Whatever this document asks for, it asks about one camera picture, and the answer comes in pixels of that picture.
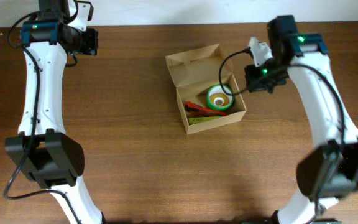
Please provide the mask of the green tape roll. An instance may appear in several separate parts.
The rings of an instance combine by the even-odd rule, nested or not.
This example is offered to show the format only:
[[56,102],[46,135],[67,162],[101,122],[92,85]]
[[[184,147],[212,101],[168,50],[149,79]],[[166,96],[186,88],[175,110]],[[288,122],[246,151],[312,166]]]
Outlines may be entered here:
[[216,111],[227,111],[234,104],[232,90],[227,85],[214,85],[207,93],[207,106]]

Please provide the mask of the yellow clear tape roll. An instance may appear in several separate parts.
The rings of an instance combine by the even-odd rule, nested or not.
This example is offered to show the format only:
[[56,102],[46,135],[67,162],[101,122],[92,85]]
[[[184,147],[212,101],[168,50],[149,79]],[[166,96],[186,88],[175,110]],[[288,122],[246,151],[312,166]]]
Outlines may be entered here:
[[209,100],[217,107],[225,107],[231,103],[230,97],[224,93],[213,93],[210,95]]

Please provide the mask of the cardboard box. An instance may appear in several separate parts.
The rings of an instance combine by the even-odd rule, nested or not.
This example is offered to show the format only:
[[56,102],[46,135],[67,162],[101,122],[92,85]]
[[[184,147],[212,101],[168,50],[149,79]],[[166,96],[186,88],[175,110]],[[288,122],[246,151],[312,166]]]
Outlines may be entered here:
[[198,124],[189,123],[190,118],[197,118],[198,115],[187,111],[185,103],[189,101],[204,108],[208,107],[209,94],[221,91],[218,72],[226,57],[227,53],[218,44],[165,57],[168,71],[176,88],[176,101],[187,134],[236,123],[244,117],[247,108],[241,95],[237,95],[226,111],[226,116]]

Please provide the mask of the yellow highlighter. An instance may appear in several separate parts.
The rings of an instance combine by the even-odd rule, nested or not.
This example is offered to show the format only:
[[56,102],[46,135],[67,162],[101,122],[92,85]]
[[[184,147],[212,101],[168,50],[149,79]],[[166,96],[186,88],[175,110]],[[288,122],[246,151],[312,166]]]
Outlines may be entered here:
[[212,121],[212,120],[219,119],[219,118],[220,118],[220,116],[193,117],[193,118],[188,118],[188,123],[189,123],[189,125],[199,124],[199,123]]

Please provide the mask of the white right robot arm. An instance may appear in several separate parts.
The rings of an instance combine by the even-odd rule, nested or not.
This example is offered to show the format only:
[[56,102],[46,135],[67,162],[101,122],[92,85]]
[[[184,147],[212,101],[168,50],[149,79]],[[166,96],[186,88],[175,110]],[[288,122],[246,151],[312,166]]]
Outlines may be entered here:
[[308,117],[313,151],[296,168],[298,188],[271,223],[312,223],[358,191],[358,129],[350,119],[331,71],[321,35],[298,32],[292,15],[267,25],[268,43],[251,38],[254,64],[246,67],[249,92],[268,91],[291,79]]

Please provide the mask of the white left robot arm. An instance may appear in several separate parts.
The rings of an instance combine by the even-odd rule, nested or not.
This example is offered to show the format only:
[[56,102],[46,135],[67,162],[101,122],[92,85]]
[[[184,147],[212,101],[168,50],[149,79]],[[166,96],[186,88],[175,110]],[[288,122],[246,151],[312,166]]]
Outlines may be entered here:
[[104,223],[102,211],[86,188],[83,148],[63,125],[63,73],[68,58],[96,55],[98,31],[89,28],[91,1],[40,0],[37,11],[16,22],[16,48],[26,62],[25,105],[16,137],[5,150],[16,174],[36,182],[40,194],[51,194],[70,223]]

